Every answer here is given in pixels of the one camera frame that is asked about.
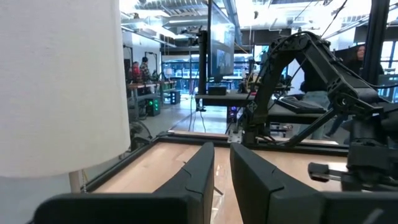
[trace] robotic arm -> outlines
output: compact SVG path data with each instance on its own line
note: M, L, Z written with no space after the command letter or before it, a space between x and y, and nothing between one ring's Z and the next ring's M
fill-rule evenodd
M391 173L391 162L398 156L387 147L388 136L396 139L398 106L380 98L375 89L347 69L329 51L329 45L328 41L311 32L299 32L271 44L267 61L260 71L262 85L243 114L243 141L255 144L256 137L267 136L264 124L273 90L283 68L296 59L304 72L318 75L327 85L333 109L283 144L294 147L338 113L354 115L347 164L349 171L337 174L327 166L311 164L308 170L310 175L319 181L336 179L337 175L341 178L343 190L386 190L387 185L394 185L393 189L398 190L397 183L388 181L394 175Z

